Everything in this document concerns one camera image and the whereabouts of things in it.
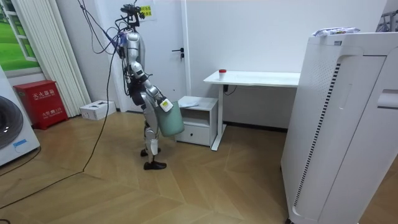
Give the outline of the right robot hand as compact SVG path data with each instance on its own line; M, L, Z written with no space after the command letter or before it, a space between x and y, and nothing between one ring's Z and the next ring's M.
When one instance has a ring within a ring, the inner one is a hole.
M166 97L163 97L159 102L158 105L161 107L161 109L167 113L169 112L173 107L173 103Z

